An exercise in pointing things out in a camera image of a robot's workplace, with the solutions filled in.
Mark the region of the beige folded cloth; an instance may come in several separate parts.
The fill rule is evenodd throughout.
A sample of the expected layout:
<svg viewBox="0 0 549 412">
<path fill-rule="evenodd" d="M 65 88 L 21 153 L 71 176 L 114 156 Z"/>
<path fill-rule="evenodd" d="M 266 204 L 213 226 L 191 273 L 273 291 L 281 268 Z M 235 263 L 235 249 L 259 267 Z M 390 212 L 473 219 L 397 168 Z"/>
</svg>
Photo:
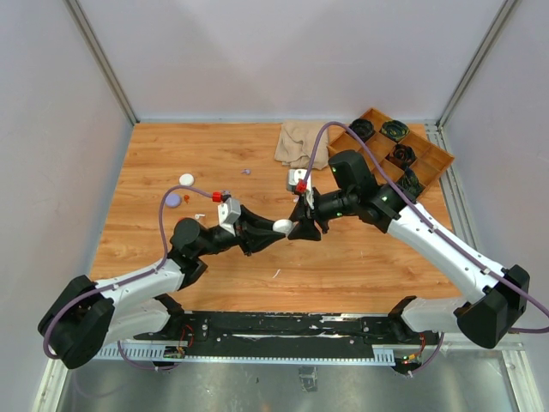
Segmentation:
<svg viewBox="0 0 549 412">
<path fill-rule="evenodd" d="M 290 168 L 309 165 L 314 143 L 323 122 L 289 120 L 281 124 L 274 159 Z"/>
</svg>

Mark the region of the dark rolled sock bottom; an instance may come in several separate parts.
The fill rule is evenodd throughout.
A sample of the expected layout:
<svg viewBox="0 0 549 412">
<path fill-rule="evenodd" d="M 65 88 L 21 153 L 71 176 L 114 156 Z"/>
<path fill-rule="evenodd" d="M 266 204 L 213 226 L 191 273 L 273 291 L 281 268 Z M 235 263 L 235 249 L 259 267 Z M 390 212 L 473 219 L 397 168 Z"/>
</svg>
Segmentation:
<svg viewBox="0 0 549 412">
<path fill-rule="evenodd" d="M 425 187 L 419 182 L 416 173 L 407 167 L 396 183 L 399 188 L 410 198 L 419 198 Z"/>
</svg>

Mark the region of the dark rolled sock top-left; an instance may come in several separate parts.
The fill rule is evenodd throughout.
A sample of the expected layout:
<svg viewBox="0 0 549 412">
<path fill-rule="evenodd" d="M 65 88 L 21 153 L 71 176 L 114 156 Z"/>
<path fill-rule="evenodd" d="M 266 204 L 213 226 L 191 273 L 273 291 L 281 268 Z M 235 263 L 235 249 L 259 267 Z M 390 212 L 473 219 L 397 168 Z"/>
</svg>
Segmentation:
<svg viewBox="0 0 549 412">
<path fill-rule="evenodd" d="M 375 135 L 376 131 L 373 123 L 364 118 L 355 119 L 350 125 L 349 128 L 363 141 L 367 142 L 372 136 Z"/>
</svg>

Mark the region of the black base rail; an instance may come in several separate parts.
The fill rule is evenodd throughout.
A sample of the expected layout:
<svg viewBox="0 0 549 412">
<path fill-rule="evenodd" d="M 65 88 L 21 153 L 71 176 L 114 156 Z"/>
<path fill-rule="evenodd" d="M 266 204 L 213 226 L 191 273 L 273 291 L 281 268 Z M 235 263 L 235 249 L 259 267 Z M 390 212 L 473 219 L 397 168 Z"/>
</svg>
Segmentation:
<svg viewBox="0 0 549 412">
<path fill-rule="evenodd" d="M 431 332 L 406 331 L 387 316 L 302 312 L 178 312 L 158 332 L 137 341 L 166 341 L 186 357 L 251 360 L 359 360 L 376 345 L 423 348 Z"/>
</svg>

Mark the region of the purple round case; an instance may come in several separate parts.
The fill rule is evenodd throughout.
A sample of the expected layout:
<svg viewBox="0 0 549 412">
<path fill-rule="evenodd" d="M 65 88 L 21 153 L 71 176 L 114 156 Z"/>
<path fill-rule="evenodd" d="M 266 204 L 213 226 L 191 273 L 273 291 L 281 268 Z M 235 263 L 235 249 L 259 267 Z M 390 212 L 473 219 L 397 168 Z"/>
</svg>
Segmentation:
<svg viewBox="0 0 549 412">
<path fill-rule="evenodd" d="M 177 193 L 170 193 L 166 196 L 165 206 L 167 208 L 175 209 L 182 203 L 182 198 Z"/>
</svg>

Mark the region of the wooden compartment tray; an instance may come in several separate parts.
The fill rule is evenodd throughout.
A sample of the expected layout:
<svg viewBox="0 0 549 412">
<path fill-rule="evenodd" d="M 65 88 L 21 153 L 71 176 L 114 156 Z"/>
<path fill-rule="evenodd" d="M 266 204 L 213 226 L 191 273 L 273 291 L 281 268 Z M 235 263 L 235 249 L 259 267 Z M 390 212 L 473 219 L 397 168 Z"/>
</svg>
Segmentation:
<svg viewBox="0 0 549 412">
<path fill-rule="evenodd" d="M 367 142 L 366 147 L 372 152 L 371 158 L 364 149 L 352 139 L 342 128 L 332 126 L 329 128 L 329 155 L 335 155 L 343 150 L 352 149 L 361 153 L 370 171 L 377 182 L 384 184 L 386 180 L 375 168 L 374 163 L 378 162 L 387 175 L 397 183 L 404 173 L 404 170 L 393 165 L 385 159 L 386 155 L 397 144 L 380 133 L 384 122 L 393 120 L 390 116 L 376 108 L 370 108 L 360 118 L 370 120 L 375 128 L 375 135 Z M 425 187 L 419 201 L 426 207 L 440 206 L 443 204 L 443 191 L 440 179 L 454 161 L 454 156 L 427 138 L 427 129 L 418 124 L 407 124 L 409 134 L 400 142 L 413 148 L 417 160 L 410 166 L 419 178 L 419 182 Z"/>
</svg>

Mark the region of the dark rolled sock middle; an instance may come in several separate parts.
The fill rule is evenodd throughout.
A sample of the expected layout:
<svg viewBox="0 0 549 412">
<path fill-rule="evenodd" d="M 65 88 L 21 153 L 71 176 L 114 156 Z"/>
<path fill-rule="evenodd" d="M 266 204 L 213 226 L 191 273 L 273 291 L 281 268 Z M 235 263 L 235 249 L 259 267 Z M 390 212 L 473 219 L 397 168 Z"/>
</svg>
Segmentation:
<svg viewBox="0 0 549 412">
<path fill-rule="evenodd" d="M 417 156 L 412 147 L 397 143 L 385 159 L 400 169 L 406 170 L 417 160 Z"/>
</svg>

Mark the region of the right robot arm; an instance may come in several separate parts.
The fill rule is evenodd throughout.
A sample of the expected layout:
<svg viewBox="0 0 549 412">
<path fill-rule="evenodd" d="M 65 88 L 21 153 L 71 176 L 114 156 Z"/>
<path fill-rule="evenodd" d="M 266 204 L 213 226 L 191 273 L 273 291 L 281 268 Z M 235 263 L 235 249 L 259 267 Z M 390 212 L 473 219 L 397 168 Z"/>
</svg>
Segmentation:
<svg viewBox="0 0 549 412">
<path fill-rule="evenodd" d="M 362 154 L 345 150 L 330 161 L 336 191 L 321 194 L 304 169 L 291 169 L 287 189 L 299 196 L 289 239 L 318 241 L 329 221 L 356 216 L 412 247 L 461 292 L 453 299 L 408 296 L 389 312 L 389 334 L 399 343 L 420 332 L 461 332 L 482 348 L 495 348 L 526 309 L 530 276 L 482 256 L 391 185 L 380 185 Z"/>
</svg>

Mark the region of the dark rolled sock top-right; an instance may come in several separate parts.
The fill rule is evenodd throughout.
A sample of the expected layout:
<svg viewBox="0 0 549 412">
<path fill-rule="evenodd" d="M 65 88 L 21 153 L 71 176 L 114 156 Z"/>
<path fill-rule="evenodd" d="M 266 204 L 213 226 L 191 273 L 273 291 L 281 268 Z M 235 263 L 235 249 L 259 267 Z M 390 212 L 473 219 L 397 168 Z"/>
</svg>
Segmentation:
<svg viewBox="0 0 549 412">
<path fill-rule="evenodd" d="M 380 133 L 395 143 L 400 143 L 408 134 L 409 128 L 399 120 L 390 120 L 382 124 Z"/>
</svg>

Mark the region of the white round case far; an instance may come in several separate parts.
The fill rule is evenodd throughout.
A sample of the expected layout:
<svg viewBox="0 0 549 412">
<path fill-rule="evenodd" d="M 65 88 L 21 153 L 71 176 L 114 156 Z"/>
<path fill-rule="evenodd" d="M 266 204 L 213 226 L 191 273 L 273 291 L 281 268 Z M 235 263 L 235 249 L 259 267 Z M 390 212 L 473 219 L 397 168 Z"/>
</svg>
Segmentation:
<svg viewBox="0 0 549 412">
<path fill-rule="evenodd" d="M 196 179 L 191 173 L 184 173 L 179 176 L 178 183 L 183 186 L 193 186 Z"/>
</svg>

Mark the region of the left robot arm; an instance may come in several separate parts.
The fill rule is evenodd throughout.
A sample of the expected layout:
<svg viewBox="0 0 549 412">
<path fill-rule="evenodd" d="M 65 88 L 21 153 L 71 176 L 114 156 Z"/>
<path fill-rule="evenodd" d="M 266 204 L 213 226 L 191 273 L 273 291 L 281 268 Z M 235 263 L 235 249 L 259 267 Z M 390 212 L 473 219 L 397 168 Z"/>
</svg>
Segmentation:
<svg viewBox="0 0 549 412">
<path fill-rule="evenodd" d="M 293 227 L 288 219 L 264 219 L 240 204 L 219 205 L 218 216 L 219 225 L 210 228 L 181 219 L 164 240 L 166 254 L 146 268 L 103 281 L 72 279 L 39 321 L 45 354 L 76 369 L 115 341 L 147 333 L 178 337 L 184 319 L 162 299 L 198 280 L 207 268 L 203 256 L 235 246 L 251 255 L 284 239 Z"/>
</svg>

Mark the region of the white earbud charging case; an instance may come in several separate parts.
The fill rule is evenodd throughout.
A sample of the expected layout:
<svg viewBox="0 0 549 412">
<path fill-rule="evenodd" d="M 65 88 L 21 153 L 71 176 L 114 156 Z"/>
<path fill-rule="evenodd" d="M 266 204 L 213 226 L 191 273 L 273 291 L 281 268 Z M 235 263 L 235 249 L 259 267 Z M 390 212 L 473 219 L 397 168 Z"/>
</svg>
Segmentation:
<svg viewBox="0 0 549 412">
<path fill-rule="evenodd" d="M 288 219 L 279 219 L 273 223 L 272 229 L 287 236 L 293 230 L 293 222 Z"/>
</svg>

